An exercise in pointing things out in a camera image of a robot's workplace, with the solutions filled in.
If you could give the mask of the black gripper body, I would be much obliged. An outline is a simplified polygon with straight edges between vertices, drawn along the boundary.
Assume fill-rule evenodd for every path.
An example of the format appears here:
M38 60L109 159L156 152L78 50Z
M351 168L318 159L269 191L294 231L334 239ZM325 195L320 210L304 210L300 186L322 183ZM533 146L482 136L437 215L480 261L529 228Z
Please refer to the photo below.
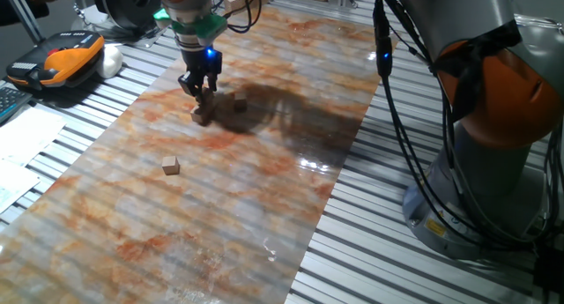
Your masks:
M186 64L186 80L193 78L197 82L204 77L216 80L222 71L223 55L213 46L202 47L198 50L183 50L182 59Z

